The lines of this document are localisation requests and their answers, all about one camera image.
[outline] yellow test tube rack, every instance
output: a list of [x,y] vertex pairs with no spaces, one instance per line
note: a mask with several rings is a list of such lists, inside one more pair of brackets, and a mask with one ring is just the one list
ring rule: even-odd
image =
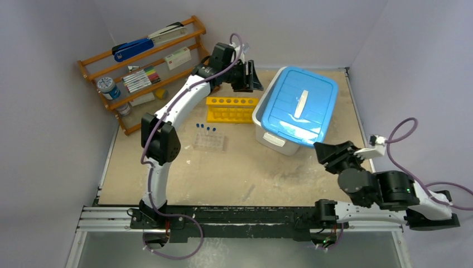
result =
[[252,124],[258,98],[207,97],[207,123]]

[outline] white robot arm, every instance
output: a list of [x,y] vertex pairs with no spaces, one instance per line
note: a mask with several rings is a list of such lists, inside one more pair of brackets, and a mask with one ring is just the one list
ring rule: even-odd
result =
[[[166,204],[166,184],[169,168],[181,147],[176,131],[190,111],[223,82],[230,83],[236,92],[252,92],[254,89],[263,90],[256,76],[253,61],[245,62],[245,47],[245,45],[237,46],[235,43],[230,45],[218,43],[213,54],[208,58],[208,65],[199,64],[187,79],[186,84],[166,106],[153,115],[145,114],[142,118],[143,147],[150,135],[152,136],[146,152],[147,161],[152,163],[148,166],[148,177],[150,178],[148,183],[151,183],[151,196],[154,205],[158,209]],[[231,63],[234,64],[233,67],[224,74],[218,75],[219,72],[230,67]],[[158,122],[158,118],[165,118],[165,122],[160,123],[160,131],[151,133]],[[153,204],[149,199],[148,185],[146,187],[142,202],[146,207],[152,208]]]
[[[351,142],[339,145],[315,143],[319,163],[333,174],[352,203],[336,202],[337,222],[386,221],[407,224],[411,229],[425,230],[459,226],[450,206],[434,202],[417,181],[401,171],[371,173],[361,162],[384,156],[387,139],[373,135],[371,147],[359,149]],[[430,195],[451,205],[448,191]]]

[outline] orange wooden rack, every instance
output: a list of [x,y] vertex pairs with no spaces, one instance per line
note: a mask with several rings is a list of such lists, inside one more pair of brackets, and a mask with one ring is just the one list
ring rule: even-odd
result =
[[[189,25],[189,24],[192,23],[194,25],[194,31],[188,33],[187,35],[185,35],[183,37],[180,37],[178,39],[167,42],[167,43],[163,44],[162,46],[154,47],[154,48],[152,48],[150,50],[147,50],[143,53],[140,53],[140,54],[138,54],[138,55],[136,55],[136,56],[134,56],[130,59],[124,60],[121,63],[117,63],[117,64],[112,65],[110,67],[107,67],[103,70],[97,71],[96,73],[93,73],[93,74],[89,73],[86,66],[89,65],[89,64],[95,63],[99,60],[103,60],[107,57],[112,56],[112,51],[111,50],[108,50],[108,51],[103,52],[99,55],[93,56],[92,58],[89,58],[89,59],[86,59],[86,60],[78,60],[77,64],[79,65],[79,69],[82,72],[82,75],[84,76],[84,79],[87,80],[88,82],[91,82],[96,88],[96,79],[103,77],[105,74],[108,74],[112,71],[118,70],[122,67],[130,65],[131,63],[133,63],[137,60],[144,59],[144,58],[146,58],[150,55],[158,53],[158,52],[160,52],[164,49],[168,49],[170,47],[173,47],[173,46],[175,46],[175,45],[177,45],[177,44],[179,44],[183,41],[186,41],[186,40],[189,40],[189,39],[192,39],[192,38],[195,39],[195,44],[189,46],[189,49],[190,50],[197,49],[200,59],[203,59],[206,56],[209,56],[209,52],[204,47],[204,44],[202,43],[202,40],[201,40],[201,35],[206,34],[205,26],[199,20],[199,18],[197,18],[196,16],[192,16],[188,20],[182,21],[181,23],[183,25]],[[142,70],[142,69],[144,69],[148,66],[151,66],[151,65],[156,66],[156,65],[163,64],[163,63],[165,63],[165,60],[164,59],[159,59],[159,60],[156,60],[156,61],[154,61],[150,64],[147,64],[147,65],[145,65],[145,66],[143,66],[143,67],[139,68],[138,70],[135,70],[131,73],[135,73],[135,72],[140,71],[140,70]],[[150,93],[150,92],[152,92],[152,91],[154,91],[154,90],[156,90],[160,87],[164,87],[167,84],[170,84],[174,81],[177,81],[181,78],[184,78],[184,77],[190,75],[190,73],[192,72],[192,69],[193,68],[187,69],[187,70],[185,70],[181,73],[178,73],[178,74],[173,75],[169,78],[161,80],[160,82],[158,82],[156,84],[153,84],[153,85],[150,85],[149,87],[144,88],[144,89],[140,90],[139,92],[132,93],[130,96],[128,96],[128,97],[126,97],[126,98],[124,98],[120,101],[111,102],[110,100],[107,100],[100,93],[100,91],[98,89],[97,89],[97,92],[98,92],[98,94],[100,96],[100,99],[102,100],[105,108],[115,114],[115,118],[118,120],[118,123],[120,124],[120,126],[121,126],[123,132],[125,133],[125,135],[130,135],[131,133],[139,130],[141,128],[141,124],[139,123],[139,124],[134,125],[130,128],[127,128],[125,126],[125,124],[123,123],[122,116],[116,111],[116,109],[118,107],[126,104],[127,102],[130,102],[130,101],[132,101],[132,100],[134,100],[134,99],[136,99],[136,98],[138,98],[142,95],[148,94],[148,93]],[[127,73],[125,75],[116,77],[113,80],[115,81],[115,83],[120,83],[122,81],[122,78],[126,75],[129,75],[129,74],[130,73]]]

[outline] workbench surface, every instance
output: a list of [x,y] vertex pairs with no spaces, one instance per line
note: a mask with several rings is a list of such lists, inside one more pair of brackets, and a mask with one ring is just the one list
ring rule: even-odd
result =
[[[276,72],[257,70],[264,88]],[[335,110],[324,142],[336,144],[350,140],[355,146],[363,147],[345,72],[315,72],[339,85]],[[171,95],[183,83],[170,88]],[[224,84],[214,95],[260,98],[263,93],[233,93],[231,86]],[[165,103],[153,102],[148,105],[148,112],[153,113]],[[314,149],[301,147],[295,155],[285,156],[256,140],[255,125],[207,124],[206,113],[205,100],[202,100],[177,131],[182,148],[171,165],[167,185],[168,204],[303,206],[313,205],[319,199],[349,201],[348,196],[339,189],[336,175],[326,172],[317,162]],[[217,131],[223,132],[226,136],[225,151],[194,150],[192,143],[197,133],[196,123],[216,127]],[[139,131],[128,137],[118,131],[99,204],[138,204],[147,178],[147,167],[139,162],[142,150]],[[363,163],[363,167],[371,170],[368,161]]]

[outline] blue stapler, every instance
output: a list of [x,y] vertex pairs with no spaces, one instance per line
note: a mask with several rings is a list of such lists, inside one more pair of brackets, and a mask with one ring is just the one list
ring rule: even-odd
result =
[[155,44],[168,42],[185,36],[186,34],[187,29],[184,25],[181,22],[176,22],[143,39],[114,46],[112,48],[112,55],[114,56],[115,61],[121,62],[153,48]]

